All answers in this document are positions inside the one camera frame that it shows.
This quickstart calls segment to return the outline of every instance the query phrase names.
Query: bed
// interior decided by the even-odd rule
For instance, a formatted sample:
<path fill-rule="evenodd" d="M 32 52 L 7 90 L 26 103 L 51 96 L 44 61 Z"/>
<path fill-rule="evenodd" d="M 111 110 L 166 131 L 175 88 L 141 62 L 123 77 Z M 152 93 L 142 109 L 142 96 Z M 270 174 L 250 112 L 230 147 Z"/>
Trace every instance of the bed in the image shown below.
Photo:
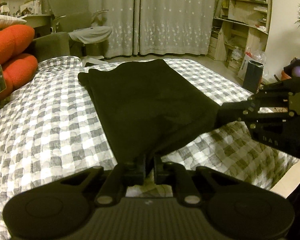
<path fill-rule="evenodd" d="M 249 92 L 187 59 L 166 63 L 218 104 L 246 100 Z M 109 71 L 120 63 L 94 66 Z M 0 113 L 0 240 L 9 239 L 2 210 L 14 195 L 86 168 L 112 169 L 116 160 L 88 92 L 79 84 L 87 72 L 79 58 L 39 63 L 34 79 L 2 102 Z M 200 135 L 162 158 L 187 169 L 204 165 L 271 189 L 298 159 L 253 141 L 243 122 Z M 170 196 L 169 186 L 131 187 L 127 196 Z"/>

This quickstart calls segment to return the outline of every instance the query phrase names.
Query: gray cloth on chair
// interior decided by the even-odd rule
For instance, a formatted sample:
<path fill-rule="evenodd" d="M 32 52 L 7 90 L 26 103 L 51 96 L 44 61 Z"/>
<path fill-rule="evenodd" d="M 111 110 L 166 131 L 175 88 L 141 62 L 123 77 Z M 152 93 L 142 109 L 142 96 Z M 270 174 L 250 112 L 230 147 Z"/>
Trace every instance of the gray cloth on chair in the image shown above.
<path fill-rule="evenodd" d="M 111 34 L 112 28 L 109 26 L 95 26 L 69 32 L 73 41 L 83 44 L 92 44 L 105 41 Z"/>

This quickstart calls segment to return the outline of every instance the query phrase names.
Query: orange pillow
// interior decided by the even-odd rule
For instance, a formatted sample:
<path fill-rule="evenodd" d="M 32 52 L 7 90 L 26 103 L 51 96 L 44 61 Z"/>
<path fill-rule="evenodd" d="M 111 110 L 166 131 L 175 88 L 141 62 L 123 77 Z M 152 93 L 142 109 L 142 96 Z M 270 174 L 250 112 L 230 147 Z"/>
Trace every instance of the orange pillow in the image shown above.
<path fill-rule="evenodd" d="M 34 29 L 28 25 L 13 25 L 0 31 L 0 64 L 22 53 L 34 38 Z"/>
<path fill-rule="evenodd" d="M 0 101 L 27 84 L 38 67 L 37 59 L 30 54 L 20 54 L 2 66 L 7 88 L 0 93 Z"/>

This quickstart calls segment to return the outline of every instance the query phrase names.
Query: tiled floor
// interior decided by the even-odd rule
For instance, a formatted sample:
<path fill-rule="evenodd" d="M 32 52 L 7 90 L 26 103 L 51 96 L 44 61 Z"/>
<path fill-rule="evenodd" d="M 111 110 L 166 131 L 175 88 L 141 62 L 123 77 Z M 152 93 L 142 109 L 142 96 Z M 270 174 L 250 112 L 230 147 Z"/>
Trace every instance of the tiled floor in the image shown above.
<path fill-rule="evenodd" d="M 176 55 L 166 54 L 164 56 L 149 54 L 146 56 L 132 56 L 132 57 L 114 57 L 107 59 L 106 61 L 111 62 L 124 62 L 124 61 L 135 61 L 135 60 L 152 60 L 158 58 L 184 58 L 194 60 L 201 65 L 213 70 L 214 72 L 224 76 L 226 79 L 242 85 L 242 81 L 236 77 L 236 75 L 226 68 L 226 63 L 222 61 L 214 61 L 206 56 L 196 55 Z M 300 183 L 300 162 L 294 165 L 282 179 L 272 188 L 271 191 L 278 193 L 284 197 L 287 197 Z"/>

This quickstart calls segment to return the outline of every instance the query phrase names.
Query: sofa armrest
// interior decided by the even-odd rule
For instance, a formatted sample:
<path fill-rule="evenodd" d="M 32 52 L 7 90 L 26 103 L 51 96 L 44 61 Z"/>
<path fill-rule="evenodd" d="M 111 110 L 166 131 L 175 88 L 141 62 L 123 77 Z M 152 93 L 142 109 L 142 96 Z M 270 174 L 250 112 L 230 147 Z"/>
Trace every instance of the sofa armrest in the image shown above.
<path fill-rule="evenodd" d="M 59 32 L 34 39 L 24 53 L 35 56 L 38 62 L 54 57 L 70 56 L 69 35 L 66 32 Z"/>

